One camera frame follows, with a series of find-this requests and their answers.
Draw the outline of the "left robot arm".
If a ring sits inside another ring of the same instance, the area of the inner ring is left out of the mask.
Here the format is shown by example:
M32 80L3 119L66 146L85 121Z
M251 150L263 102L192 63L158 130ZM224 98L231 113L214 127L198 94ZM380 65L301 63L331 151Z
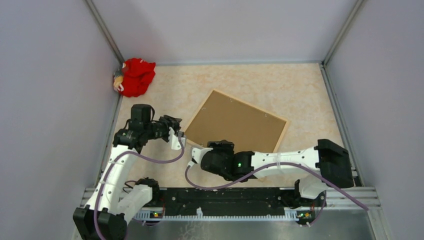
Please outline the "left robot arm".
M130 118L113 137L109 160L93 194L83 207L77 207L73 221L83 240L124 240L128 224L139 210L160 202L160 193L154 189L155 181L136 183L131 192L121 197L128 175L138 159L156 164L170 164L181 159L185 152L186 138L181 131L181 119L169 115L155 120L155 110L149 104L135 104ZM172 150L179 150L177 157L158 160L142 155L143 147L150 140L162 139Z

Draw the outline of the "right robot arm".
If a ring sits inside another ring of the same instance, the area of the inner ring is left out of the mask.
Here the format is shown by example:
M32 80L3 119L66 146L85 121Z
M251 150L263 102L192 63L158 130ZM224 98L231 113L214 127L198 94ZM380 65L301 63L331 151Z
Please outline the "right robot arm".
M203 171L228 181L228 186L274 175L307 173L295 182L293 200L307 206L328 188L336 190L355 185L349 152L329 139L316 146L289 152L235 152L233 142L210 141L204 148L192 148L191 160Z

